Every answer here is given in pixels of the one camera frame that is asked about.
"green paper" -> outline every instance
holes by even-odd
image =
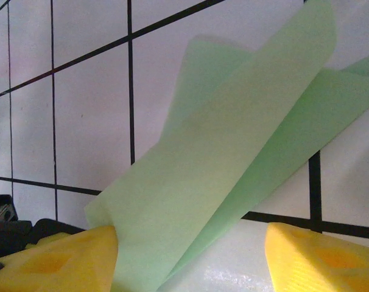
[[[312,0],[198,110],[86,207],[112,224],[112,291],[156,291],[332,54],[331,6]]]
[[[226,44],[191,41],[184,53],[174,99],[161,137],[178,128],[182,121],[210,99],[213,91],[234,70],[250,58],[251,54],[247,51]]]
[[[219,48],[217,44],[208,46],[215,51]],[[200,50],[199,54],[198,58],[201,58],[204,53]],[[195,74],[197,68],[193,69],[188,68],[186,73]],[[369,108],[369,78],[364,77],[369,77],[369,57],[343,71],[345,72],[329,69],[320,71],[169,277],[271,195],[315,152]]]

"yellow plastic piece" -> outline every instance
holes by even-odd
[[[0,258],[0,292],[109,292],[117,253],[112,226],[41,243]]]
[[[44,237],[44,238],[41,238],[36,245],[33,245],[31,243],[28,243],[25,247],[25,249],[29,249],[29,248],[35,248],[37,246],[42,246],[42,245],[46,245],[47,243],[50,243],[50,242],[54,242],[58,239],[62,239],[62,238],[65,238],[69,236],[68,233],[65,233],[65,232],[59,232],[57,234],[54,234],[54,235],[51,235],[51,236],[48,236],[48,237]]]
[[[275,292],[369,292],[369,248],[270,223],[265,255]]]

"yellow object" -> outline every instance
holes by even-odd
[[[369,292],[369,248],[270,223],[265,255],[275,292]]]
[[[29,249],[29,248],[35,248],[37,246],[42,246],[42,245],[46,245],[47,243],[50,243],[50,242],[54,242],[58,239],[62,239],[62,238],[65,238],[69,236],[68,233],[65,233],[65,232],[59,232],[57,234],[54,234],[54,235],[51,235],[51,236],[48,236],[48,237],[44,237],[44,238],[41,238],[36,245],[33,245],[31,243],[28,243],[25,247],[25,249]]]
[[[118,253],[114,227],[47,241],[0,258],[0,292],[110,291]]]

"green sheet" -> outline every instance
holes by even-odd
[[[208,46],[218,50],[219,45]],[[329,69],[319,72],[169,277],[272,194],[315,152],[369,108],[369,78],[364,77],[369,77],[367,64],[369,57],[344,72]]]

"light green plastic sheet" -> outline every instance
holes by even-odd
[[[299,168],[304,161],[288,161],[290,149],[302,152],[300,159],[310,156],[369,106],[340,102],[344,95],[339,89],[351,84],[349,90],[358,94],[363,86],[369,88],[369,78],[330,70],[318,74],[335,42],[330,4],[311,0],[261,50],[248,59],[243,53],[231,72],[209,80],[215,83],[203,100],[188,100],[185,107],[173,104],[172,122],[159,143],[86,208],[91,226],[116,228],[119,255],[112,291],[156,291],[170,273],[269,195],[275,187],[267,186],[268,179],[280,184]],[[336,96],[331,102],[320,97],[331,95],[329,87]],[[304,91],[309,97],[297,102]],[[318,98],[328,103],[311,104]],[[330,106],[335,114],[328,113]],[[336,110],[346,116],[340,118]],[[310,119],[303,111],[311,112]],[[329,115],[325,129],[295,136],[322,121],[323,112]],[[313,140],[322,142],[306,144]],[[259,159],[266,147],[282,164]],[[254,165],[276,174],[266,173],[254,187],[261,173],[251,170]]]

